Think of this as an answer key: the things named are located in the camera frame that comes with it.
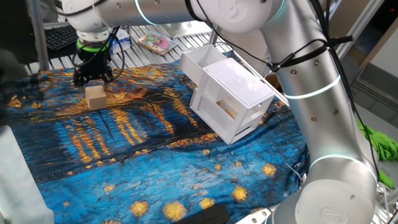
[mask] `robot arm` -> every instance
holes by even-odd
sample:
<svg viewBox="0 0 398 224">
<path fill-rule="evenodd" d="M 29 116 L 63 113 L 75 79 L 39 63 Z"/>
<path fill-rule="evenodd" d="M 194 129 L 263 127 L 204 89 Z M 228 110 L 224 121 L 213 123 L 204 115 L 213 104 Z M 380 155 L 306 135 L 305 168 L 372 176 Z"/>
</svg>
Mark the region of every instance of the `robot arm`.
<svg viewBox="0 0 398 224">
<path fill-rule="evenodd" d="M 205 20 L 206 16 L 230 32 L 260 29 L 274 62 L 311 40 L 325 40 L 307 0 L 199 0 L 200 5 L 197 0 L 100 1 L 94 9 L 68 17 L 82 43 L 105 41 L 108 26 Z M 65 12 L 84 7 L 90 3 L 64 0 Z M 321 46 L 314 42 L 295 57 Z M 368 224 L 372 220 L 377 172 L 335 66 L 326 50 L 278 71 L 306 139 L 311 166 L 302 190 L 285 199 L 267 224 Z"/>
</svg>

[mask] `wrinkled cloth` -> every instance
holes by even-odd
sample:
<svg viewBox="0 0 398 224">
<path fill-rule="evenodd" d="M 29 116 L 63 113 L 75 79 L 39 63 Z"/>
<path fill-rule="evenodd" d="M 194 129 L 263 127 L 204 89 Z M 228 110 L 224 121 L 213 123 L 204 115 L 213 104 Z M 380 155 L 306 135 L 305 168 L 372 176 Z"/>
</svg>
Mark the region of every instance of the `wrinkled cloth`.
<svg viewBox="0 0 398 224">
<path fill-rule="evenodd" d="M 373 148 L 377 152 L 377 156 L 379 160 L 397 160 L 398 161 L 398 144 L 391 138 L 389 138 L 386 134 L 381 133 L 379 131 L 375 131 L 368 126 L 365 127 L 361 124 L 360 121 L 356 120 L 358 124 L 359 130 L 366 137 L 365 128 L 369 133 L 370 141 L 372 142 Z M 379 171 L 380 182 L 385 184 L 390 189 L 394 186 L 394 181 L 392 181 L 385 173 Z"/>
</svg>

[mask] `blue fabric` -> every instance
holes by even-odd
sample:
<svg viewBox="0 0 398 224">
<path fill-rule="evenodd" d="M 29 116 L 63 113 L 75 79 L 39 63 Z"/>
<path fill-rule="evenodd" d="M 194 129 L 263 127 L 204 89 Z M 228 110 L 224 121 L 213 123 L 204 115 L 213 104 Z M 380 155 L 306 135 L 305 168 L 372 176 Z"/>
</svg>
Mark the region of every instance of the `blue fabric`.
<svg viewBox="0 0 398 224">
<path fill-rule="evenodd" d="M 72 75 L 0 86 L 0 125 L 14 131 L 55 223 L 173 223 L 213 203 L 235 223 L 298 190 L 286 164 L 303 174 L 305 142 L 277 98 L 228 146 L 190 110 L 195 86 L 178 62 L 127 69 L 100 111 L 88 111 Z"/>
</svg>

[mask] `black object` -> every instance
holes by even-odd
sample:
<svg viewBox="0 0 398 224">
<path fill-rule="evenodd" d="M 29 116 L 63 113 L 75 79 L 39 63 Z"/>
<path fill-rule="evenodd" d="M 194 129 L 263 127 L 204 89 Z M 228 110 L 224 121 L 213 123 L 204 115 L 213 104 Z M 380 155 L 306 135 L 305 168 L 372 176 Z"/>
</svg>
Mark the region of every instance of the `black object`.
<svg viewBox="0 0 398 224">
<path fill-rule="evenodd" d="M 187 5 L 188 12 L 192 16 L 192 18 L 194 18 L 197 21 L 203 22 L 203 20 L 201 20 L 199 17 L 197 17 L 195 12 L 193 11 L 192 5 L 191 5 L 191 0 L 185 0 L 185 4 Z"/>
<path fill-rule="evenodd" d="M 101 52 L 80 50 L 78 56 L 84 62 L 90 60 L 90 63 L 83 63 L 75 68 L 73 82 L 76 87 L 82 87 L 91 80 L 102 79 L 105 83 L 113 81 L 112 68 L 108 65 L 108 61 L 111 61 L 108 50 Z"/>
<path fill-rule="evenodd" d="M 0 21 L 0 49 L 12 52 L 19 63 L 37 62 L 27 1 L 0 0 Z"/>
<path fill-rule="evenodd" d="M 174 224 L 225 224 L 230 218 L 225 204 L 218 203 Z"/>
<path fill-rule="evenodd" d="M 52 29 L 45 35 L 47 47 L 51 50 L 59 50 L 77 41 L 76 29 L 71 25 L 58 29 Z"/>
</svg>

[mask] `white surface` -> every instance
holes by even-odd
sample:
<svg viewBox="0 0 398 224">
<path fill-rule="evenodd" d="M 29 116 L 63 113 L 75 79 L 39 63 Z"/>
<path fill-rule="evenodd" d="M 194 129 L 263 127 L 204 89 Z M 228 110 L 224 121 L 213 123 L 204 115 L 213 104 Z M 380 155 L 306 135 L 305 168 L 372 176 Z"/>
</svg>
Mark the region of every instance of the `white surface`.
<svg viewBox="0 0 398 224">
<path fill-rule="evenodd" d="M 182 53 L 180 70 L 196 85 L 199 85 L 203 74 L 202 68 L 224 59 L 226 57 L 212 45 L 205 45 Z"/>
<path fill-rule="evenodd" d="M 0 186 L 0 212 L 9 223 L 54 223 L 8 126 L 0 128 Z"/>
<path fill-rule="evenodd" d="M 372 60 L 372 64 L 398 77 L 398 29 L 391 35 Z"/>
<path fill-rule="evenodd" d="M 259 77 L 213 46 L 183 53 L 180 69 L 198 86 L 191 109 L 226 144 L 255 130 L 275 96 Z"/>
<path fill-rule="evenodd" d="M 204 70 L 246 108 L 252 108 L 262 103 L 270 95 L 275 95 L 266 84 L 233 58 L 209 65 Z"/>
<path fill-rule="evenodd" d="M 282 0 L 201 0 L 200 4 L 209 20 L 223 30 L 237 34 L 247 34 L 260 27 L 280 8 Z M 200 19 L 206 17 L 197 0 L 191 0 L 192 9 Z"/>
<path fill-rule="evenodd" d="M 318 180 L 303 188 L 295 209 L 297 223 L 370 223 L 373 203 L 361 191 L 337 180 Z"/>
</svg>

